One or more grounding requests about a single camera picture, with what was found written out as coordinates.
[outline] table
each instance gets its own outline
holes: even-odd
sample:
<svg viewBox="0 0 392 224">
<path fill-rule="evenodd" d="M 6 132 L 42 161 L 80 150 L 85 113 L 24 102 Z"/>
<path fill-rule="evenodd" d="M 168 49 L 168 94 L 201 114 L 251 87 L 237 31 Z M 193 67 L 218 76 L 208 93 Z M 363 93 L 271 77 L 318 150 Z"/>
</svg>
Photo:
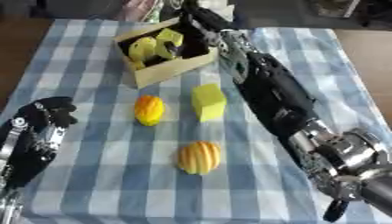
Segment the table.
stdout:
<svg viewBox="0 0 392 224">
<path fill-rule="evenodd" d="M 0 19 L 0 111 L 51 23 L 46 19 Z"/>
<path fill-rule="evenodd" d="M 0 87 L 0 110 L 3 110 L 11 92 L 18 84 L 26 66 L 41 39 L 52 24 L 46 19 L 4 19 L 0 20 L 0 77 L 7 79 Z M 392 125 L 392 90 L 389 83 L 389 59 L 392 50 L 389 31 L 336 30 L 346 54 L 353 62 L 367 90 L 372 95 L 385 120 Z M 11 45 L 20 39 L 21 45 Z"/>
<path fill-rule="evenodd" d="M 80 123 L 51 167 L 25 189 L 24 223 L 322 222 L 330 200 L 263 129 L 217 63 L 141 91 L 123 84 L 127 73 L 111 38 L 132 27 L 57 20 L 28 66 L 2 119 L 32 99 L 70 95 Z M 265 28 L 251 37 L 315 95 L 333 128 L 366 126 L 390 145 L 386 123 L 332 31 Z M 220 84 L 227 111 L 200 124 L 190 89 L 208 82 Z M 130 114 L 141 94 L 159 95 L 167 105 L 157 127 L 142 127 Z M 185 175 L 172 155 L 199 139 L 224 149 L 222 164 L 204 177 Z M 390 219 L 353 203 L 340 222 L 383 221 Z"/>
</svg>

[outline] robot finger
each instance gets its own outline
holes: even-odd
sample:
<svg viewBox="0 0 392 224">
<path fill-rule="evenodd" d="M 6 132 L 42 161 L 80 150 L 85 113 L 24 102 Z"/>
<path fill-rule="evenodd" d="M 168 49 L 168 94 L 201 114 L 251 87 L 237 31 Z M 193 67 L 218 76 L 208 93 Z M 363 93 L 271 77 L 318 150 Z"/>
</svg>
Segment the robot finger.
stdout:
<svg viewBox="0 0 392 224">
<path fill-rule="evenodd" d="M 37 100 L 36 102 L 42 104 L 45 109 L 66 109 L 69 112 L 76 110 L 76 107 L 72 104 L 72 98 L 68 96 L 56 96 L 50 98 L 44 98 Z"/>
</svg>

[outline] wooden table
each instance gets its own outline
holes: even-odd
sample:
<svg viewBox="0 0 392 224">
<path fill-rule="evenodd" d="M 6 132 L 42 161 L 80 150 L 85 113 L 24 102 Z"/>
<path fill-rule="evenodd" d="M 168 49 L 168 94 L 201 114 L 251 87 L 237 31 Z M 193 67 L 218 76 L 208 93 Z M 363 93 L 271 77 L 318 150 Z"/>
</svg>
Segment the wooden table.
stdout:
<svg viewBox="0 0 392 224">
<path fill-rule="evenodd" d="M 35 18 L 0 20 L 0 111 L 51 23 L 51 20 Z"/>
<path fill-rule="evenodd" d="M 44 19 L 0 20 L 0 111 L 51 23 L 51 20 Z M 392 32 L 337 30 L 336 33 L 392 126 Z"/>
</svg>

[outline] open box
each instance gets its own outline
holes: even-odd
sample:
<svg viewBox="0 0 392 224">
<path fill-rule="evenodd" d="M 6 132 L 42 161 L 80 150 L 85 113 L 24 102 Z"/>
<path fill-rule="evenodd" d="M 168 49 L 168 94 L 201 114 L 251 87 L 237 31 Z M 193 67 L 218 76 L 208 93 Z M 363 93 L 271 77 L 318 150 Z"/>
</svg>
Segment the open box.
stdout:
<svg viewBox="0 0 392 224">
<path fill-rule="evenodd" d="M 164 28 L 170 28 L 184 35 L 181 55 L 172 60 L 155 60 L 146 63 L 146 68 L 136 70 L 129 58 L 129 47 L 142 37 L 156 37 Z M 208 47 L 203 34 L 189 24 L 179 23 L 178 18 L 164 21 L 160 24 L 149 25 L 143 29 L 130 31 L 114 38 L 126 67 L 133 76 L 136 87 L 144 88 L 151 84 L 165 81 L 171 77 L 204 66 L 215 60 L 217 50 Z"/>
</svg>

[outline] cardboard box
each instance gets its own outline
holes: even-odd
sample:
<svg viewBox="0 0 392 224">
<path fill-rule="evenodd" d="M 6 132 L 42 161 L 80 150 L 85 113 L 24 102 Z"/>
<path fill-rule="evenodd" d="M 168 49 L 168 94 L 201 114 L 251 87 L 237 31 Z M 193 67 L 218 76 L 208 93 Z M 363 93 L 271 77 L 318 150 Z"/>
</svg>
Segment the cardboard box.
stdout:
<svg viewBox="0 0 392 224">
<path fill-rule="evenodd" d="M 128 57 L 128 48 L 131 43 L 136 41 L 141 37 L 152 36 L 155 37 L 159 34 L 159 32 L 164 28 L 170 29 L 184 29 L 185 32 L 189 32 L 192 30 L 192 35 L 187 35 L 182 31 L 185 35 L 184 45 L 187 49 L 188 56 L 186 57 L 178 57 L 176 59 L 162 61 L 152 66 L 147 66 L 146 68 L 136 70 L 132 64 L 130 63 L 130 58 Z M 124 33 L 120 36 L 114 38 L 115 45 L 118 46 L 120 50 L 120 54 L 122 55 L 122 59 L 126 65 L 126 67 L 130 71 L 130 75 L 133 76 L 137 88 L 144 88 L 151 84 L 158 83 L 160 81 L 165 81 L 170 79 L 171 77 L 182 74 L 183 72 L 192 70 L 196 67 L 204 66 L 216 59 L 217 49 L 212 47 L 207 47 L 204 52 L 197 53 L 200 47 L 197 47 L 198 43 L 188 43 L 188 40 L 194 40 L 196 42 L 201 41 L 203 36 L 201 33 L 197 33 L 197 29 L 194 27 L 186 27 L 179 24 L 179 19 L 174 18 L 171 20 L 164 21 L 160 24 L 149 25 L 140 30 L 134 30 L 127 33 Z"/>
</svg>

